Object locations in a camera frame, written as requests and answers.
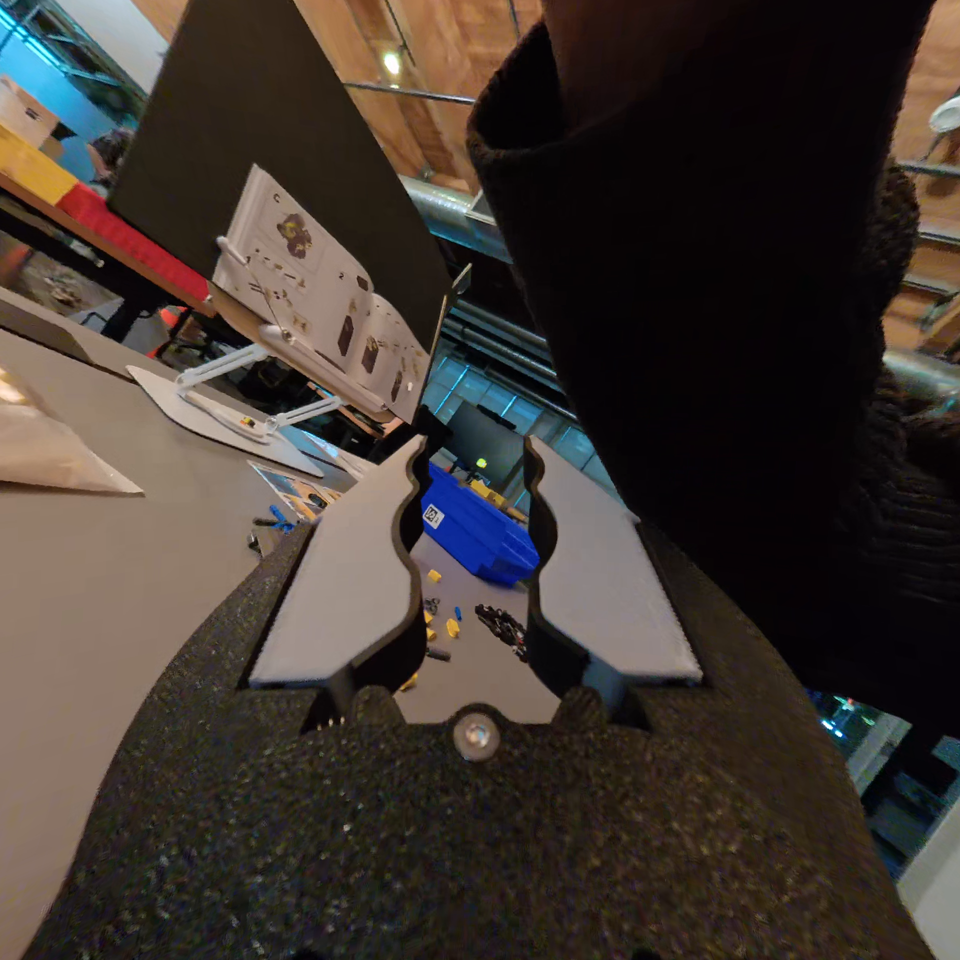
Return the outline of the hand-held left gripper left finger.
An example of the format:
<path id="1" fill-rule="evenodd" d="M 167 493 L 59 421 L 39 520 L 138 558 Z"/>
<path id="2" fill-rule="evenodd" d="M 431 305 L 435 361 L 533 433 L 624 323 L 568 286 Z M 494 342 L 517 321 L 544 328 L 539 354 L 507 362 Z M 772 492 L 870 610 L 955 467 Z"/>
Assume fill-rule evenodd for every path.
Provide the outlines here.
<path id="1" fill-rule="evenodd" d="M 356 695 L 397 693 L 428 647 L 422 575 L 427 438 L 416 435 L 328 506 L 247 666 L 253 690 L 309 692 L 306 722 L 342 722 Z"/>

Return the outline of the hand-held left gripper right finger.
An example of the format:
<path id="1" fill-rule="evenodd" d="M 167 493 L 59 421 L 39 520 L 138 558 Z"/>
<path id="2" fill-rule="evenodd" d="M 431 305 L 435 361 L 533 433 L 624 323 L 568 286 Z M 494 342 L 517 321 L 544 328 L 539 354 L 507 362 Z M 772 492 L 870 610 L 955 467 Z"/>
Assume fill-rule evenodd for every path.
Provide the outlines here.
<path id="1" fill-rule="evenodd" d="M 524 642 L 558 699 L 593 690 L 629 714 L 642 690 L 703 690 L 691 644 L 640 519 L 539 438 L 524 442 L 529 535 L 538 556 Z"/>

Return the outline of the blue plastic bin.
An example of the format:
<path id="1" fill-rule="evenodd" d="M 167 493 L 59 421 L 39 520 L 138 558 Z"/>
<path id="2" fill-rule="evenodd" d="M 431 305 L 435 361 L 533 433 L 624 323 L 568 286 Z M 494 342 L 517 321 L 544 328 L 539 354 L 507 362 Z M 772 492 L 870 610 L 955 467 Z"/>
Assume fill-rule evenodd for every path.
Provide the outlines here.
<path id="1" fill-rule="evenodd" d="M 486 582 L 511 587 L 534 574 L 540 557 L 522 525 L 432 462 L 429 479 L 421 494 L 425 534 Z"/>

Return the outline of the pile of yellow blue pieces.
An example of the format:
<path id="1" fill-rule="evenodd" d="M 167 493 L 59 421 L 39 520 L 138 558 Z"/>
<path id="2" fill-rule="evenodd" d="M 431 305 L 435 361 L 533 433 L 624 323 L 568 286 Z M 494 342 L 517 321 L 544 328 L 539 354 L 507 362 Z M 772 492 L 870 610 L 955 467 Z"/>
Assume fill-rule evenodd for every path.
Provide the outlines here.
<path id="1" fill-rule="evenodd" d="M 413 550 L 425 536 L 417 508 L 405 508 L 388 533 L 358 521 L 349 533 L 338 514 L 294 524 L 280 509 L 257 518 L 249 536 L 267 556 L 266 532 L 291 539 L 304 532 L 294 564 L 250 653 L 242 686 L 252 690 L 318 690 L 339 705 L 367 687 L 391 694 L 413 683 L 426 659 L 423 573 Z"/>

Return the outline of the pile of black pins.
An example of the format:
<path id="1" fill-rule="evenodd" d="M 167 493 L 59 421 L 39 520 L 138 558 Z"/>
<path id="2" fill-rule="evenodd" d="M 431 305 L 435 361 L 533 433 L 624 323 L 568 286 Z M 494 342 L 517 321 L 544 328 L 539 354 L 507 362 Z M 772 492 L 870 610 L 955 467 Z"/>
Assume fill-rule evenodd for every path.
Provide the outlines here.
<path id="1" fill-rule="evenodd" d="M 528 653 L 525 641 L 525 626 L 508 611 L 502 608 L 478 604 L 474 613 L 479 621 L 489 630 L 499 642 L 510 648 L 512 654 L 522 664 L 528 664 Z"/>

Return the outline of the yellow plastic bin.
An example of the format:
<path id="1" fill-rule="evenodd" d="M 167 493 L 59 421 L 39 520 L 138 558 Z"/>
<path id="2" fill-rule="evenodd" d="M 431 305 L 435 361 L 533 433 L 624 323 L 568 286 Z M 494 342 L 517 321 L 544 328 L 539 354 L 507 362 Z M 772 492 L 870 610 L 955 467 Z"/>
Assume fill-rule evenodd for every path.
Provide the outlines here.
<path id="1" fill-rule="evenodd" d="M 476 494 L 479 498 L 483 499 L 486 503 L 494 507 L 500 513 L 510 517 L 516 522 L 520 522 L 520 523 L 529 522 L 529 519 L 526 513 L 512 506 L 503 495 L 496 492 L 491 487 L 487 486 L 481 480 L 479 479 L 471 480 L 468 482 L 467 486 L 474 492 L 474 494 Z"/>

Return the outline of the large dark monitor screen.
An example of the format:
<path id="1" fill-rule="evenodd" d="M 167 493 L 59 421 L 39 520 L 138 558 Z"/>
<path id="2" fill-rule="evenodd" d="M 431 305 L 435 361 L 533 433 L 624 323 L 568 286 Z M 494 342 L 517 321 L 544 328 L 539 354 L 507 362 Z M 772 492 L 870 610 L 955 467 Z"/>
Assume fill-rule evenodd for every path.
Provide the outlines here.
<path id="1" fill-rule="evenodd" d="M 461 468 L 485 478 L 501 492 L 522 465 L 522 436 L 474 404 L 463 401 L 450 416 L 444 448 Z"/>

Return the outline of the white booklet stand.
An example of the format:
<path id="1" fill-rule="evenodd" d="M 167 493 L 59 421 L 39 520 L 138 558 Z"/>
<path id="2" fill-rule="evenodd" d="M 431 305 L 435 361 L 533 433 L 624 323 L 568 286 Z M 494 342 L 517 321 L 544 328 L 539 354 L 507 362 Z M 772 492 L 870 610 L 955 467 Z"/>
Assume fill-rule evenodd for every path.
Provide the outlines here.
<path id="1" fill-rule="evenodd" d="M 127 366 L 126 371 L 160 411 L 184 429 L 273 464 L 323 478 L 324 472 L 317 463 L 310 462 L 284 431 L 339 410 L 343 405 L 339 396 L 323 396 L 291 411 L 260 419 L 241 414 L 199 392 L 202 384 L 266 358 L 273 355 L 264 346 L 253 344 L 186 369 L 174 381 L 140 366 Z"/>

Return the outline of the orange traffic cone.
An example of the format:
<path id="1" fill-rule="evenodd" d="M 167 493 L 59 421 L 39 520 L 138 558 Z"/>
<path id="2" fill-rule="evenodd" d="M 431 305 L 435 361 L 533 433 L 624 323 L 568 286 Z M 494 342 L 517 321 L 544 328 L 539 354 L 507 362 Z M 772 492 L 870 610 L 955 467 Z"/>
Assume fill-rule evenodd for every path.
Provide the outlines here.
<path id="1" fill-rule="evenodd" d="M 161 361 L 163 355 L 178 341 L 192 313 L 192 308 L 185 305 L 169 305 L 161 308 L 158 311 L 158 317 L 164 324 L 166 339 L 146 355 L 150 359 Z"/>

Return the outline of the red plastic bin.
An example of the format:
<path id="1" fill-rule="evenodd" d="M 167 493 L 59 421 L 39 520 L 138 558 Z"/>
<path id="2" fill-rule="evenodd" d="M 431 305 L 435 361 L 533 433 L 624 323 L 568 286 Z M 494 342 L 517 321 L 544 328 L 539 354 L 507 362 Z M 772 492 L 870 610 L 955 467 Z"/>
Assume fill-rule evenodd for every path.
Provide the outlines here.
<path id="1" fill-rule="evenodd" d="M 179 292 L 204 302 L 210 295 L 208 282 L 169 251 L 114 214 L 106 200 L 90 186 L 77 182 L 58 200 L 56 207 L 99 239 L 152 271 Z"/>

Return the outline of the white instruction booklet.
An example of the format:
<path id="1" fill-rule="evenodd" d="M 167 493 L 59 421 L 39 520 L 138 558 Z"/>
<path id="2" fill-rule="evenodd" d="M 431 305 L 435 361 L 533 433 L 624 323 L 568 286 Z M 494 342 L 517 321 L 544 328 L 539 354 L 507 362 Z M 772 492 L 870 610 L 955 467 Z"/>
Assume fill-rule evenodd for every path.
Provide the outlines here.
<path id="1" fill-rule="evenodd" d="M 188 2 L 107 204 L 260 354 L 412 423 L 452 289 L 295 2 Z"/>

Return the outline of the yellow storage bin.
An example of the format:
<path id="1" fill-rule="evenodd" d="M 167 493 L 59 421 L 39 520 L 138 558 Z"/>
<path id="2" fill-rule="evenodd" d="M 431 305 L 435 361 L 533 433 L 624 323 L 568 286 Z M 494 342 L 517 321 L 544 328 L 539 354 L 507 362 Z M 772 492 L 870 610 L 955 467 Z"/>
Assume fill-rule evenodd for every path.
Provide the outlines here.
<path id="1" fill-rule="evenodd" d="M 76 176 L 4 125 L 1 174 L 53 207 L 80 183 Z"/>

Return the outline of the white cardboard box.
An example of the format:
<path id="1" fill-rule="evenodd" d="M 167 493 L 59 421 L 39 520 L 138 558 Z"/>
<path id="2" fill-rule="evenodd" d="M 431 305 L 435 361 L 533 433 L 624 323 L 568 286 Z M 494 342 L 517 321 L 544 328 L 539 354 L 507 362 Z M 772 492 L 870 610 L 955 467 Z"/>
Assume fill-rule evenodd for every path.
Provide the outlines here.
<path id="1" fill-rule="evenodd" d="M 60 119 L 8 75 L 1 75 L 1 127 L 41 149 L 53 136 Z"/>

